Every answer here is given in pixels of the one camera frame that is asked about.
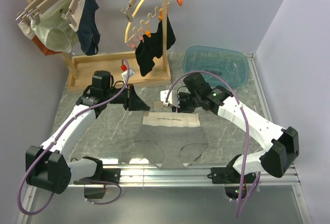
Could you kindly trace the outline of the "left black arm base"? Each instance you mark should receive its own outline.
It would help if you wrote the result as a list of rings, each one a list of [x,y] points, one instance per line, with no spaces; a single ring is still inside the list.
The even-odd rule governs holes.
[[[102,185],[102,187],[84,187],[84,198],[96,205],[105,205],[116,201],[122,193],[122,188],[119,185],[121,176],[121,169],[111,168],[102,169],[101,174],[96,177],[83,178],[84,185]],[[115,186],[118,188],[119,193],[113,200],[108,202],[96,202],[98,199],[103,199],[105,197],[107,186]]]

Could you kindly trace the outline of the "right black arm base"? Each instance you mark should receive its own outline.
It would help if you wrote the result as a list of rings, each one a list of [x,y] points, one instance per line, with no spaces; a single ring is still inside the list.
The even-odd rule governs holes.
[[[211,173],[207,175],[212,184],[224,184],[224,191],[227,197],[237,200],[239,197],[240,174],[232,168],[212,167]],[[255,173],[249,173],[244,176],[242,199],[247,195],[247,184],[252,184],[256,179]]]

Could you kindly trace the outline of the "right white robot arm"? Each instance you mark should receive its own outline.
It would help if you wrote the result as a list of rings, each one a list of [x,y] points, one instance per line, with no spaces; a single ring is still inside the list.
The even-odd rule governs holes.
[[[196,108],[210,111],[245,132],[246,143],[253,138],[262,151],[235,156],[226,166],[226,183],[239,183],[247,174],[265,171],[281,178],[299,155],[299,135],[293,127],[284,128],[265,119],[244,105],[227,83],[212,88],[204,79],[205,71],[184,74],[187,92],[164,94],[163,104],[178,113],[193,113]]]

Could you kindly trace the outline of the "grey and cream underwear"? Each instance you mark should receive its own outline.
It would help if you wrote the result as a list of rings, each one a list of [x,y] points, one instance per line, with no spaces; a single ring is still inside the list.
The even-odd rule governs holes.
[[[143,116],[135,145],[161,170],[185,169],[208,146],[198,114],[152,113]]]

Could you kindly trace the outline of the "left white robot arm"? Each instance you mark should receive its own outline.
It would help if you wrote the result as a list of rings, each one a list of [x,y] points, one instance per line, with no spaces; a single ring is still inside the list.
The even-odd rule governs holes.
[[[128,111],[150,109],[136,94],[134,86],[127,81],[134,74],[132,69],[124,71],[121,74],[125,80],[124,85],[122,88],[116,88],[110,72],[94,72],[91,85],[83,91],[60,128],[42,145],[30,146],[26,151],[24,182],[55,194],[63,193],[69,183],[83,178],[93,184],[101,182],[104,171],[100,159],[85,156],[69,163],[67,159],[77,142],[108,104],[120,104]]]

